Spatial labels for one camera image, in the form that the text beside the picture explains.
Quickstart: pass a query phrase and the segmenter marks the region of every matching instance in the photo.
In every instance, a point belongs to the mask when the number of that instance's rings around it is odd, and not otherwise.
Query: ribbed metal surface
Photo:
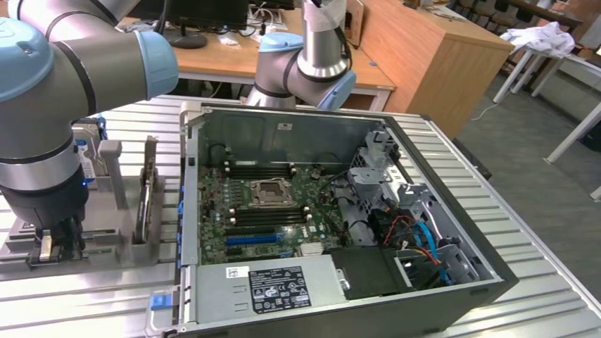
[[[103,113],[107,136],[122,141],[123,175],[138,174],[146,135],[159,141],[157,167],[166,176],[161,263],[0,281],[0,337],[143,337],[147,295],[173,282],[179,104],[177,99],[153,99]],[[519,278],[490,306],[470,311],[444,332],[428,337],[599,337],[598,303],[447,139],[418,116],[398,115],[395,119]],[[419,181],[410,161],[403,158],[400,163]],[[0,197],[0,243],[13,221]]]

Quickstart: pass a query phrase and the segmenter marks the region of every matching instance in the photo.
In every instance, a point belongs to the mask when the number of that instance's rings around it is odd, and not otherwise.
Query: silver robot arm segment
[[[0,18],[0,191],[35,226],[37,248],[51,251],[33,265],[77,258],[83,246],[87,187],[71,121],[177,84],[166,40],[114,29],[137,2],[10,0],[11,19]]]
[[[345,0],[303,0],[302,12],[303,38],[282,32],[262,37],[249,106],[293,108],[298,97],[318,109],[335,110],[354,87],[357,76],[335,34]]]

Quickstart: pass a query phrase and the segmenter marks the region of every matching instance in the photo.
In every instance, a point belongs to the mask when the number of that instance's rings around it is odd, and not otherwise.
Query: power supply label
[[[255,313],[310,306],[309,289],[299,266],[249,271],[247,278]]]

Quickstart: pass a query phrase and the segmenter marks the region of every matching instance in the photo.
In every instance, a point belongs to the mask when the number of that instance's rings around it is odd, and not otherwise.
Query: white table leg
[[[548,72],[546,73],[544,77],[542,78],[540,82],[538,83],[538,86],[535,86],[532,91],[532,96],[536,96],[540,92],[542,86],[544,85],[548,78],[556,73],[556,69],[559,69],[560,64],[563,63],[563,58],[558,59],[554,63],[551,69],[548,69]]]
[[[373,101],[371,101],[369,110],[370,111],[383,111],[383,106],[386,105],[388,96],[390,96],[388,90],[378,90],[377,95],[373,97]]]
[[[592,197],[596,202],[601,202],[601,187],[590,194],[590,197]]]
[[[542,55],[536,54],[532,62],[530,63],[530,65],[526,69],[526,72],[523,73],[522,77],[519,78],[519,81],[516,81],[515,85],[510,89],[511,93],[516,94],[519,89],[522,89],[523,83],[526,83],[526,80],[527,80],[530,74],[532,73],[534,69],[538,67],[538,61],[540,61],[540,59],[542,59]]]
[[[498,90],[496,95],[494,95],[494,98],[491,99],[491,101],[496,104],[498,102],[500,102],[500,100],[504,97],[504,93],[507,92],[508,86],[512,83],[512,81],[515,80],[515,77],[518,76],[519,72],[523,69],[523,66],[527,63],[527,60],[530,58],[530,56],[532,55],[532,52],[527,49],[526,53],[523,53],[522,58],[519,60],[519,62],[515,64],[515,68],[512,69],[512,72],[510,72],[507,80],[504,81],[503,85],[500,86],[500,89]]]
[[[598,123],[601,120],[601,104],[594,107],[592,111],[588,113],[586,118],[582,120],[579,125],[575,127],[574,131],[567,135],[562,143],[554,149],[546,161],[552,163],[556,161],[556,158],[562,155],[562,153],[567,150],[570,145],[579,139],[583,134],[588,131],[588,129]]]

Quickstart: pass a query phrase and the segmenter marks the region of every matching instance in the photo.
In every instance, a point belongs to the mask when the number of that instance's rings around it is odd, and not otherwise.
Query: wooden desk
[[[535,4],[530,4],[523,0],[507,0],[512,7],[516,7],[522,11],[532,14],[534,16],[547,21],[556,21],[559,25],[567,27],[567,33],[571,33],[575,28],[582,24],[582,20],[572,16],[570,13],[558,14],[548,9],[538,7]]]
[[[428,115],[454,138],[512,45],[398,0],[363,0],[361,49],[394,82],[384,111]]]
[[[287,31],[297,34],[302,34],[299,11],[297,9],[283,14]],[[2,1],[0,16],[7,16],[6,3]],[[173,49],[179,64],[179,78],[250,85],[254,82],[258,43],[237,35],[239,46],[231,47],[223,46],[214,34],[206,34],[206,38],[207,44],[199,49]],[[361,50],[353,50],[353,70],[357,73],[353,94],[373,96],[369,109],[382,111],[395,85],[370,62]]]

